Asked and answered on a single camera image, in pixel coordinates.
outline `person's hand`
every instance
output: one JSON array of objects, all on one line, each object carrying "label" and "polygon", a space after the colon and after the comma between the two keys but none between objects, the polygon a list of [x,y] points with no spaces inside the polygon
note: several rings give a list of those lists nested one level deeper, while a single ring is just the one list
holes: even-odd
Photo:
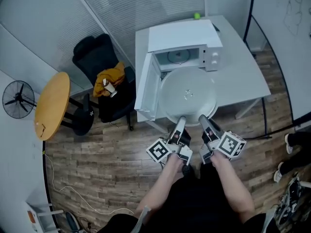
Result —
[{"label": "person's hand", "polygon": [[214,154],[211,156],[210,160],[212,161],[214,167],[221,166],[223,162],[229,161],[227,156],[217,150],[214,150]]}]

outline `drawing on whiteboard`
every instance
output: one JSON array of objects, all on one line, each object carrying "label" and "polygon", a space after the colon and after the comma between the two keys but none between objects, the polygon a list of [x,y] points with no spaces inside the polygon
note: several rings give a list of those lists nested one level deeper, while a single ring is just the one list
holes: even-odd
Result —
[{"label": "drawing on whiteboard", "polygon": [[302,0],[289,0],[287,4],[287,11],[284,18],[286,28],[296,36],[298,34],[299,25],[302,19],[301,13]]}]

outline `green ball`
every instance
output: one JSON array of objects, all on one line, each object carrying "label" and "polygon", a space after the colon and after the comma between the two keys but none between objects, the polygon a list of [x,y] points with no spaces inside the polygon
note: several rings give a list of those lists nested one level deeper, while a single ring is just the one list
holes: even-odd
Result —
[{"label": "green ball", "polygon": [[201,18],[200,13],[194,13],[194,19],[198,20]]}]

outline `electric fan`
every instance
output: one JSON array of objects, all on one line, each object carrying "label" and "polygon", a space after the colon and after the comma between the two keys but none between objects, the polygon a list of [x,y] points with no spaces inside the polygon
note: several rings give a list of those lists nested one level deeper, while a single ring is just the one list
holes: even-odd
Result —
[{"label": "electric fan", "polygon": [[34,91],[24,81],[13,81],[4,90],[2,104],[10,117],[23,118],[36,106]]}]

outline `wooden floor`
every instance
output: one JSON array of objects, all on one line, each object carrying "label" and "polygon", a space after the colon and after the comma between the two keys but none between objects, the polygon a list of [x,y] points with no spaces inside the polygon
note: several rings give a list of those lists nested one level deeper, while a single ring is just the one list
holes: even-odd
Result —
[{"label": "wooden floor", "polygon": [[[269,48],[257,55],[257,63],[272,93],[265,101],[268,129],[273,131],[291,123],[289,101],[281,72]],[[214,119],[224,130],[232,130],[242,137],[263,134],[261,103],[236,120],[234,115],[241,106],[243,104],[219,108]],[[135,113],[132,121],[136,122]],[[172,126],[167,120],[162,123]],[[55,188],[59,190],[72,186],[101,213],[110,213],[122,207],[135,210],[161,172],[160,165],[151,160],[145,150],[163,134],[146,123],[135,123],[134,128],[134,131],[128,131],[125,118],[115,121],[114,125],[96,119],[91,131],[83,137],[75,136],[70,129],[61,127],[46,144],[46,154],[55,168]],[[201,127],[188,130],[192,137],[190,148],[194,153],[191,164],[198,169],[198,150],[203,144],[202,130]],[[293,174],[286,175],[279,184],[273,182],[277,165],[290,157],[283,141],[286,132],[276,134],[269,140],[249,141],[242,157],[232,163],[252,193],[258,212],[265,212],[278,203]],[[70,211],[78,218],[84,217],[96,229],[105,226],[114,214],[96,213],[71,188],[55,191],[52,186],[52,166],[48,159],[46,163],[54,209]],[[299,171],[304,173],[308,168],[300,168]],[[57,221],[63,232],[70,232],[64,214],[57,216]]]}]

